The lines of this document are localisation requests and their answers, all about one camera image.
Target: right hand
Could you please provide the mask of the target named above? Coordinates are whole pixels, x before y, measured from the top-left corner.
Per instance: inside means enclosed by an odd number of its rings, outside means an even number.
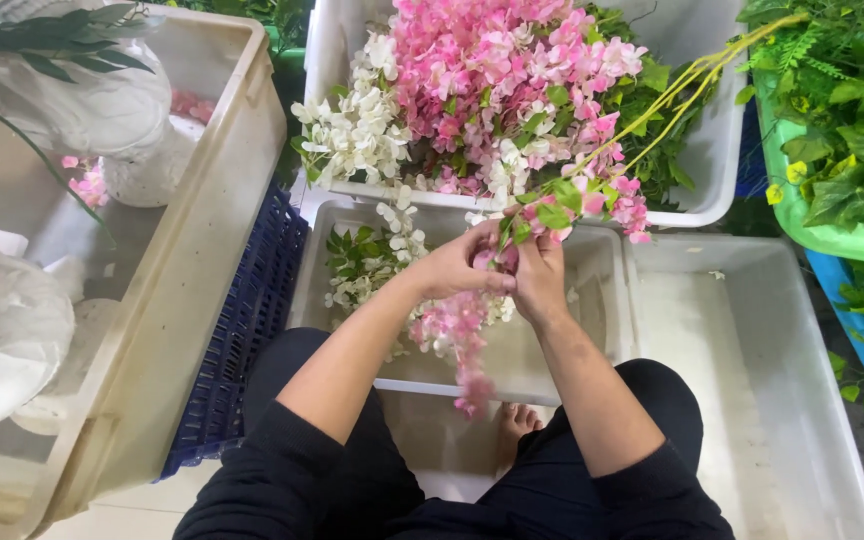
[[[531,235],[518,246],[515,272],[515,308],[542,332],[562,317],[570,317],[566,302],[566,260],[561,245],[548,233]]]

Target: bare foot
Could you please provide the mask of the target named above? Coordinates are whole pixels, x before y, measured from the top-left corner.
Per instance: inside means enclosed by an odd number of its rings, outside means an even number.
[[[498,421],[498,440],[496,441],[495,475],[505,475],[516,461],[519,439],[526,434],[543,428],[539,414],[528,405],[503,402],[495,413]]]

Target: forearm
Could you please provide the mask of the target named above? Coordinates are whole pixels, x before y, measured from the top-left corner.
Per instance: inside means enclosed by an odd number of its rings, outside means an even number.
[[[603,477],[651,456],[666,436],[568,313],[536,329],[588,472]]]
[[[276,398],[345,444],[359,411],[421,293],[402,274],[355,310],[282,388]]]

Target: white plastic bin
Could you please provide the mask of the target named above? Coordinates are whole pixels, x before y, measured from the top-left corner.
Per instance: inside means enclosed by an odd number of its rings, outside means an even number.
[[[699,480],[736,538],[864,540],[864,472],[791,248],[669,234],[624,249],[640,353],[695,393]]]
[[[173,202],[101,208],[116,250],[0,125],[0,229],[27,237],[37,264],[79,256],[86,298],[121,301],[59,435],[0,422],[0,540],[159,477],[285,141],[258,22],[148,8],[168,17],[147,42],[173,86],[217,104]]]
[[[455,208],[424,207],[413,218],[415,227],[425,231],[426,242],[442,245],[466,230],[464,214]],[[362,225],[378,230],[384,224],[373,203],[329,201],[318,208],[295,286],[290,327],[330,330],[332,320],[345,318],[341,307],[325,305],[326,293],[331,290],[326,239],[332,228],[338,226],[342,233]],[[614,362],[629,360],[632,329],[618,234],[605,227],[577,227],[566,245],[565,261],[566,287],[574,287],[579,295],[569,305],[572,315],[608,358]],[[497,399],[545,406],[561,403],[539,341],[521,315],[516,313],[508,323],[487,327],[482,337],[488,342],[482,355],[483,369],[495,381]],[[402,339],[408,343],[410,354],[383,365],[375,387],[458,396],[454,365],[434,352],[421,352],[407,337]]]
[[[637,19],[631,24],[640,38],[637,44],[649,47],[663,63],[672,66],[720,51],[726,40],[746,30],[736,22],[744,5],[741,0],[604,0],[596,4],[621,8],[626,20]],[[395,11],[391,0],[318,0],[305,51],[306,105],[322,103],[333,86],[348,83],[349,62],[368,39],[366,23],[387,19]],[[695,191],[674,188],[671,199],[684,213],[649,212],[654,225],[703,227],[726,214],[736,192],[744,111],[735,100],[745,86],[745,74],[727,66],[718,92],[702,111],[702,119],[679,154],[678,162],[695,181]],[[331,190],[366,199],[387,198],[384,188],[364,183],[336,181]],[[412,200],[418,206],[502,210],[492,207],[491,199],[469,195],[415,191]]]

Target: blue plastic crate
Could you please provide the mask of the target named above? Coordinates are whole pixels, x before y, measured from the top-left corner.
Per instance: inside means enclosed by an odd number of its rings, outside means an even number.
[[[242,398],[259,351],[285,330],[308,223],[275,180],[259,208],[198,368],[160,480],[242,442]]]
[[[759,108],[753,99],[745,105],[742,116],[742,140],[738,151],[738,175],[735,178],[736,197],[762,197],[769,188],[765,171],[765,153],[762,153],[762,131],[759,126]]]
[[[852,347],[858,354],[859,361],[864,366],[864,342],[862,339],[854,336],[855,333],[864,338],[864,315],[839,309],[838,307],[840,304],[846,303],[846,300],[839,294],[839,288],[842,284],[851,284],[853,282],[852,270],[849,264],[844,258],[812,250],[805,250],[805,257],[812,266],[815,277],[819,279],[822,291],[824,291],[828,300],[832,302],[835,315],[839,318],[839,323],[845,329],[848,341],[851,341]]]

